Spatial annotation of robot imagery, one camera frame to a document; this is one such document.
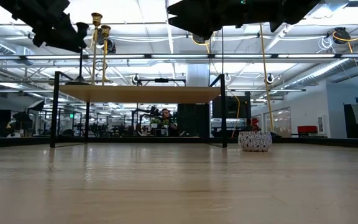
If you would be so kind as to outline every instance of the white ceramic pot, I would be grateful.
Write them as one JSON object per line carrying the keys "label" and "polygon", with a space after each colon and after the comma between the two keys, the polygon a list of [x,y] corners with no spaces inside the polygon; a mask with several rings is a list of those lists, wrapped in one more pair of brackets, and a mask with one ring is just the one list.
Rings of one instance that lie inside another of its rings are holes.
{"label": "white ceramic pot", "polygon": [[273,144],[270,132],[243,131],[238,140],[241,149],[247,152],[267,152]]}

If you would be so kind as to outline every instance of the black metal frame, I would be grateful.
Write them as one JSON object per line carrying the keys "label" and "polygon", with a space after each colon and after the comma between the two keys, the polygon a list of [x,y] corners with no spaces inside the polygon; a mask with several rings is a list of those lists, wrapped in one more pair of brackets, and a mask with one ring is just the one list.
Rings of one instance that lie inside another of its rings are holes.
{"label": "black metal frame", "polygon": [[[94,138],[89,139],[89,130],[90,130],[90,102],[86,102],[86,114],[85,114],[85,135],[84,138],[76,138],[76,139],[70,139],[70,138],[62,138],[58,139],[57,134],[57,124],[58,124],[58,98],[59,98],[59,83],[60,83],[60,77],[65,77],[65,74],[62,72],[55,72],[55,79],[54,79],[54,89],[53,89],[53,103],[52,103],[52,123],[51,123],[51,132],[50,132],[50,147],[56,147],[57,142],[82,142],[82,143],[88,143],[88,142],[108,142],[108,139],[105,138]],[[191,138],[175,138],[174,141],[173,138],[169,138],[169,142],[181,142],[181,143],[187,143],[187,142],[197,142],[197,143],[221,143],[223,148],[227,147],[227,126],[226,126],[226,89],[225,89],[225,80],[224,80],[224,74],[219,75],[213,82],[210,84],[210,86],[214,86],[220,81],[220,88],[221,88],[221,101],[222,101],[222,138],[215,138],[211,139],[209,135],[203,136],[203,138],[199,139],[191,139]],[[209,120],[209,106],[206,106],[205,109],[205,116],[207,120]],[[209,130],[209,123],[206,123],[206,130]],[[125,138],[121,139],[119,142],[163,142],[160,138]]]}

